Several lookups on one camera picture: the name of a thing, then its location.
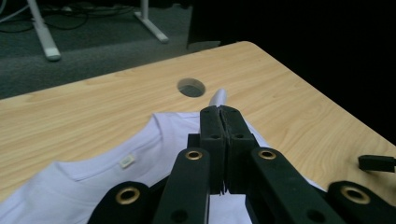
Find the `hole in table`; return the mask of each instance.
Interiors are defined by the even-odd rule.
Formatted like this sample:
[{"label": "hole in table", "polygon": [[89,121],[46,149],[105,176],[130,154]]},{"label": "hole in table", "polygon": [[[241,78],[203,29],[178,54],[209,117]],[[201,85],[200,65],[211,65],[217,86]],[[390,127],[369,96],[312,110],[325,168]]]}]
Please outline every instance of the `hole in table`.
[{"label": "hole in table", "polygon": [[205,85],[195,78],[183,78],[177,83],[177,89],[185,96],[200,97],[205,93]]}]

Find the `wood grain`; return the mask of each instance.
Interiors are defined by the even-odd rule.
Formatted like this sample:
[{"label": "wood grain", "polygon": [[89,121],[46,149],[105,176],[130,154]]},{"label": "wood grain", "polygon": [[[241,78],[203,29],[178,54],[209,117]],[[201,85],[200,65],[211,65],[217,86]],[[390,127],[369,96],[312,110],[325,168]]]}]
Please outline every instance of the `wood grain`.
[{"label": "wood grain", "polygon": [[[186,77],[202,81],[205,94],[182,95]],[[325,189],[353,181],[396,205],[396,175],[364,173],[357,159],[396,157],[395,146],[248,42],[0,101],[0,201],[52,161],[102,154],[152,113],[199,111],[219,88],[302,175]]]}]

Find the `white table leg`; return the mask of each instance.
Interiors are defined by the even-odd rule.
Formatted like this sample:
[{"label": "white table leg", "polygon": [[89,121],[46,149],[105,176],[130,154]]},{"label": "white table leg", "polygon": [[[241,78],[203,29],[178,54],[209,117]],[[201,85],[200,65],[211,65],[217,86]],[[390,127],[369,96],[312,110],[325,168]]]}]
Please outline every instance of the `white table leg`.
[{"label": "white table leg", "polygon": [[149,0],[141,0],[141,12],[135,12],[136,17],[162,42],[167,43],[169,38],[149,20]]},{"label": "white table leg", "polygon": [[43,22],[40,11],[35,0],[27,0],[29,8],[33,14],[35,31],[37,32],[38,39],[40,40],[41,46],[46,54],[49,61],[55,62],[61,59],[61,53],[55,45],[52,39],[50,30],[47,25]]}]

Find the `gray carpet floor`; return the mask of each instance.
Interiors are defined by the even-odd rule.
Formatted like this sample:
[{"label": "gray carpet floor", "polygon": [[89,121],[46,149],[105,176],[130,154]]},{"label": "gray carpet floor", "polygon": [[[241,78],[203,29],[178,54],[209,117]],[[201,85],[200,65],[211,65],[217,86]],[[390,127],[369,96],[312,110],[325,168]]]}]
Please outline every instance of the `gray carpet floor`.
[{"label": "gray carpet floor", "polygon": [[[89,18],[85,24],[72,30],[49,26],[62,55],[58,62],[49,62],[45,58],[35,30],[0,33],[0,99],[218,46],[217,42],[205,42],[187,48],[191,11],[191,7],[177,4],[149,9],[149,19],[169,37],[166,44],[161,43],[132,11],[111,17]],[[81,23],[82,18],[51,16],[45,20],[58,27],[72,27]],[[18,30],[27,25],[31,23],[0,23],[0,29]]]}]

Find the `clothing label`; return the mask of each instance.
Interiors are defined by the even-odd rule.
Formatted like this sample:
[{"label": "clothing label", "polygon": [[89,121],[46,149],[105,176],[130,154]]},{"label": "clothing label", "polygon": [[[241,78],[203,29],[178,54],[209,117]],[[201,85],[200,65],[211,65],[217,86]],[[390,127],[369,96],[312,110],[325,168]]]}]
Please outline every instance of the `clothing label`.
[{"label": "clothing label", "polygon": [[134,156],[132,154],[128,154],[128,156],[122,158],[122,160],[119,162],[122,169],[127,168],[132,163],[134,163]]}]

